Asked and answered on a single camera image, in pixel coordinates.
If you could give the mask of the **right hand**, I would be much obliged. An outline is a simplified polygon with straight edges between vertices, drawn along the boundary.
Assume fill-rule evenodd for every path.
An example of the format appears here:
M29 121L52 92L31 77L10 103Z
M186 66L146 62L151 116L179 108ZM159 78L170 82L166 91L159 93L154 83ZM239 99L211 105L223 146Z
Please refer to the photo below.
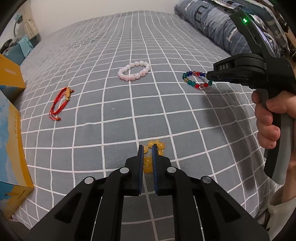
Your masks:
M269 99L266 106L261 104L259 91L254 91L251 98L256 104L255 116L257 118L259 144L263 148L273 149L276 146L276 141L280 138L282 130L282 128L273 124L275 114L288 114L290 117L295 118L295 95L282 91L278 96Z

